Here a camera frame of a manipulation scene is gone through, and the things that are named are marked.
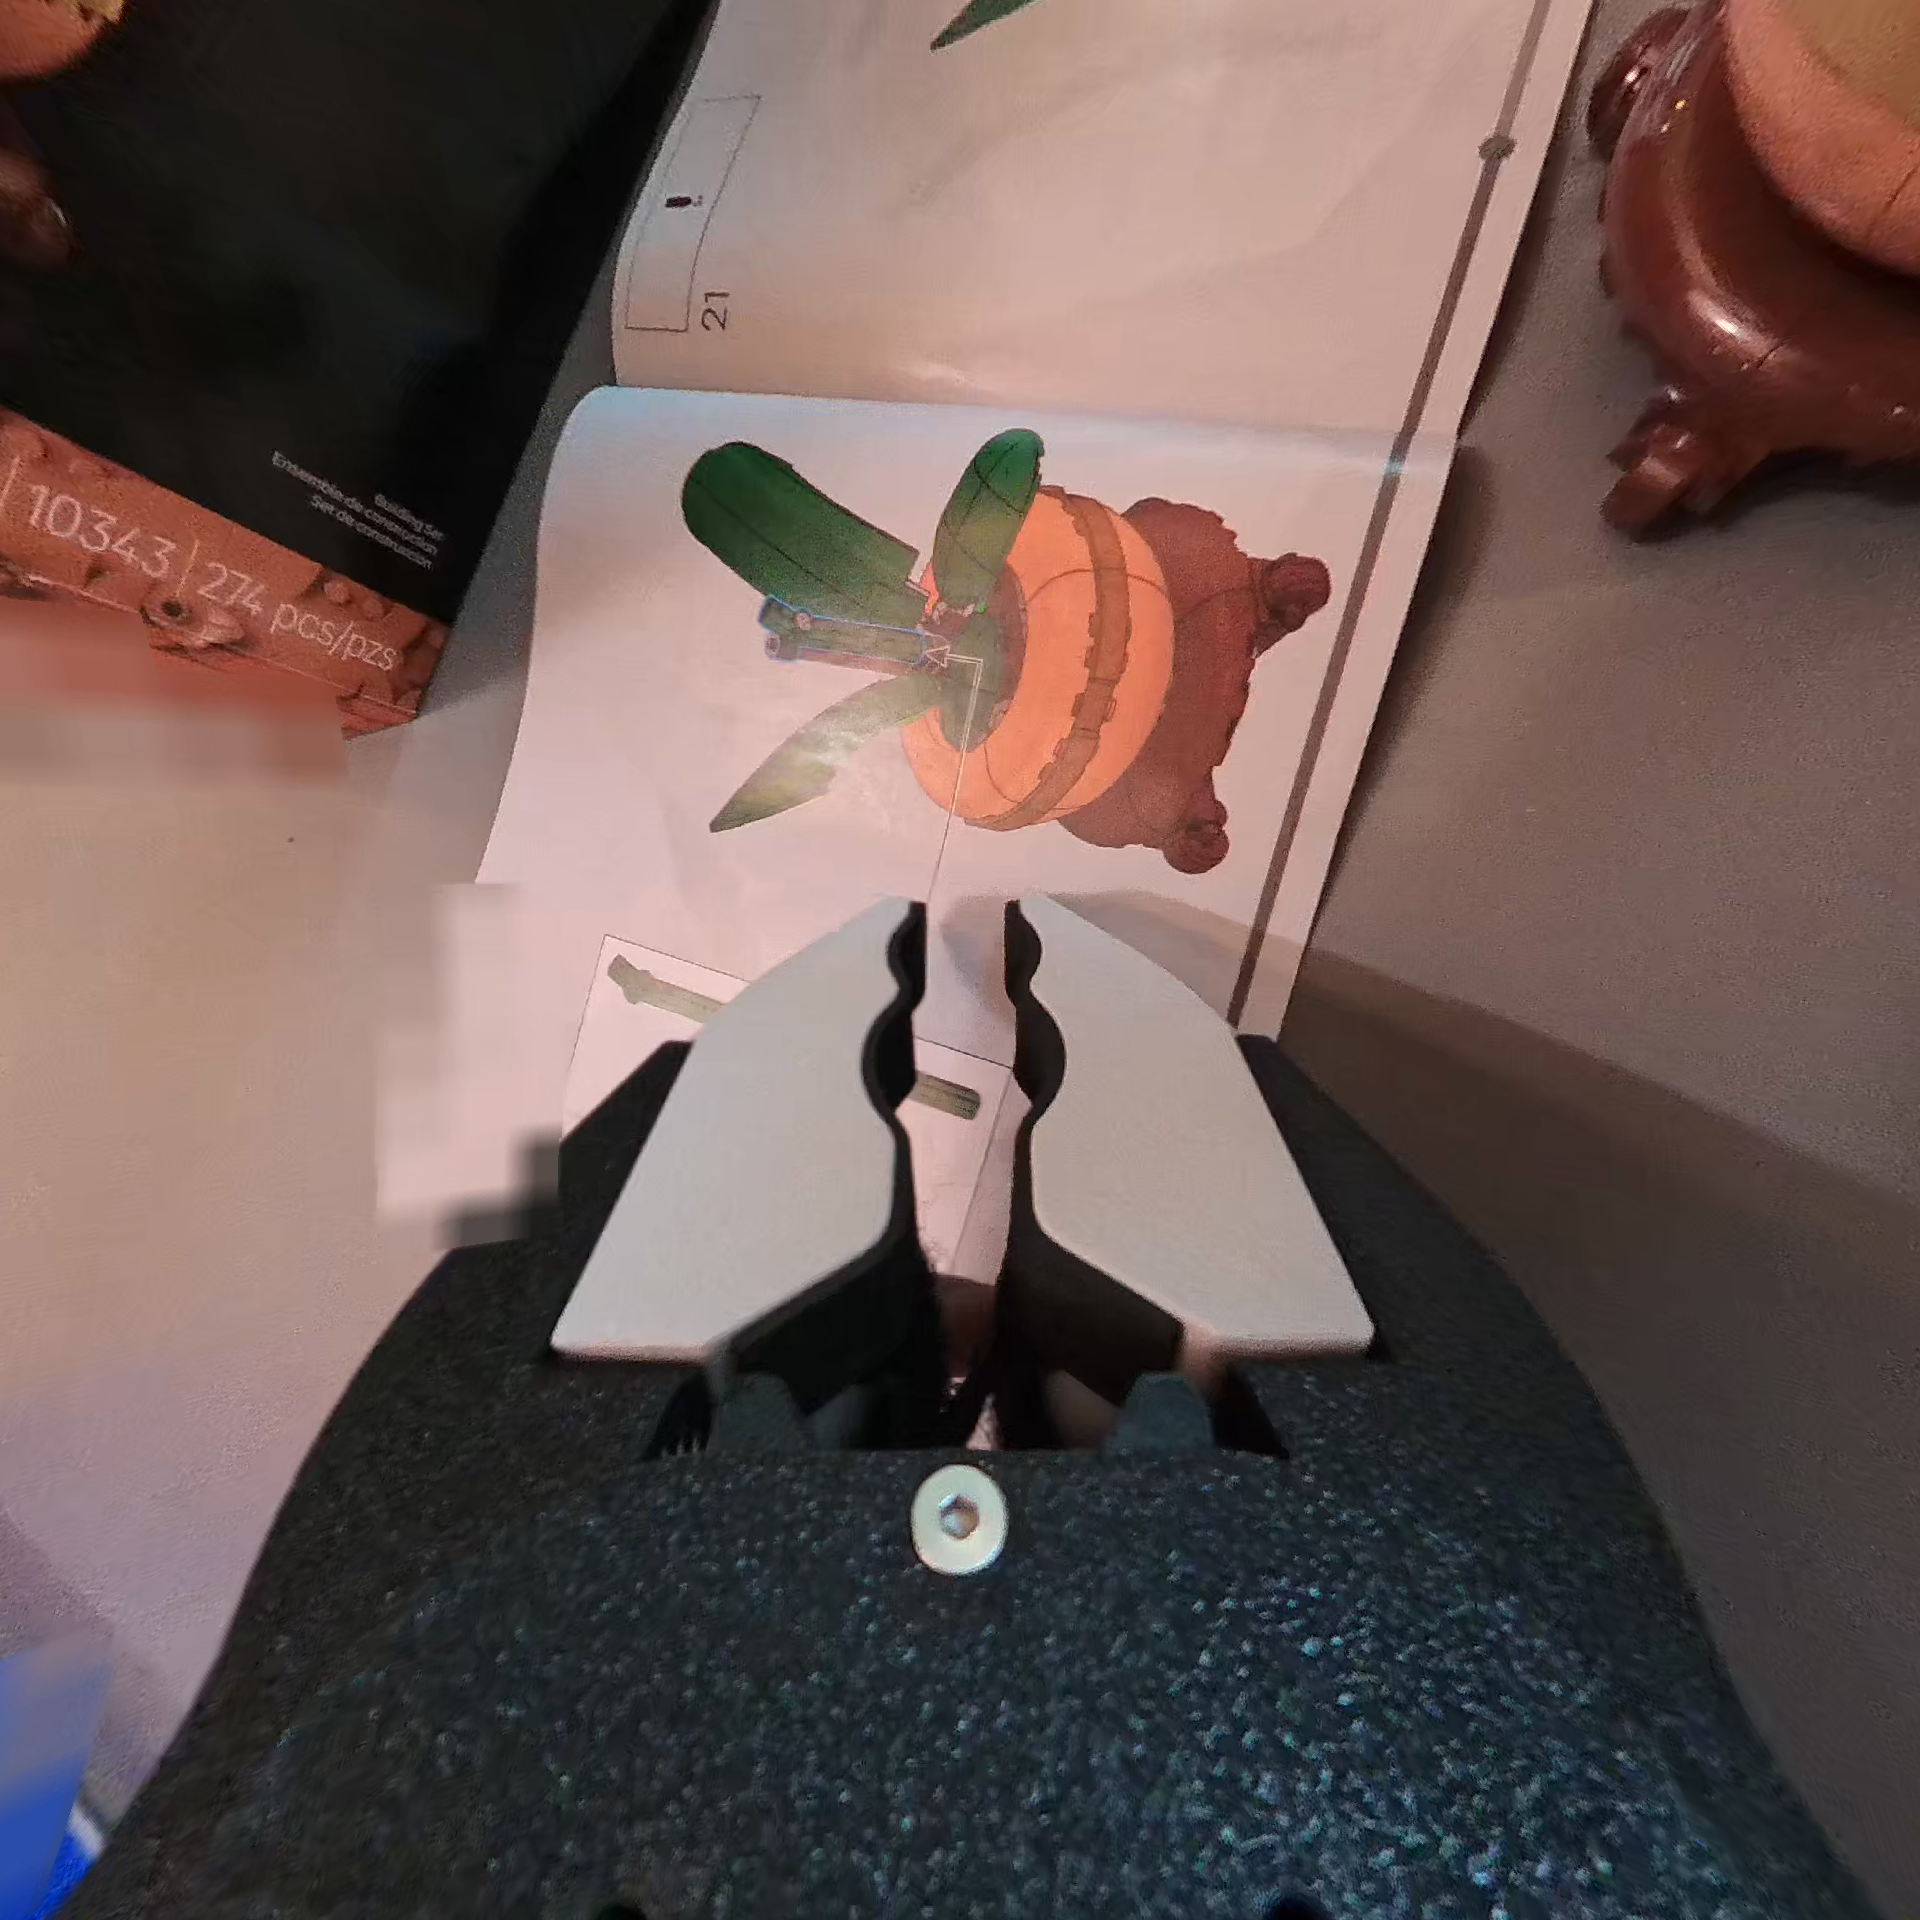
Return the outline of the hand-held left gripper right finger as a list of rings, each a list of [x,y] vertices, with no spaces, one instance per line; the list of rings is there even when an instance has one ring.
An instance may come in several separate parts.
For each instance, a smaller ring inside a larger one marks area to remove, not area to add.
[[[1003,913],[1027,1112],[1001,1305],[1046,1367],[1364,1353],[1375,1323],[1238,1034],[1053,896]]]

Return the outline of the toy orchid flowerpot model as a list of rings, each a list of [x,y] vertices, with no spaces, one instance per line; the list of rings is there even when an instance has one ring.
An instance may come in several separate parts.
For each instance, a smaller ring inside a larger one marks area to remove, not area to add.
[[[1665,7],[1590,88],[1599,288],[1660,377],[1608,459],[1603,520],[1645,537],[1755,472],[1913,470],[1915,281],[1847,254],[1747,147],[1724,4]]]

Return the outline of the grey desk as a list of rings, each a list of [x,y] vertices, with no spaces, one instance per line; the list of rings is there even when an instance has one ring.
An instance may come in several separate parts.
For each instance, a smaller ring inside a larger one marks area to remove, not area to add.
[[[1281,1042],[1525,1288],[1744,1704],[1915,1916],[1915,478],[1599,522],[1647,391],[1598,279],[1596,4]],[[429,994],[519,720],[567,350],[429,714],[312,777],[5,782],[5,1654],[111,1665],[108,1833],[355,1364],[375,1020]]]

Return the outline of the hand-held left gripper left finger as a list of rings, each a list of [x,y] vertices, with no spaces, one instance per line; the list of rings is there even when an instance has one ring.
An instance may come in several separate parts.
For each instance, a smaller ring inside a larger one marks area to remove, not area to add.
[[[861,1260],[917,1255],[925,907],[888,896],[735,992],[685,1050],[552,1327],[568,1360],[715,1360]]]

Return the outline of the black orchid toy set box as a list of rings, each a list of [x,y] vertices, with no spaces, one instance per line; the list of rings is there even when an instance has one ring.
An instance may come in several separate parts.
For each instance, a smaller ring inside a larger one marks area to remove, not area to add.
[[[5,2],[5,609],[409,724],[695,2]]]

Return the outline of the open building instruction booklet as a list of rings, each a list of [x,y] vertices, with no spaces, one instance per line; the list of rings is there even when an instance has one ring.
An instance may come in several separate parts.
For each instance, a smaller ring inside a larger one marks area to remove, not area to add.
[[[477,878],[572,1128],[879,896],[987,1281],[1001,907],[1276,1035],[1590,4],[720,4]]]

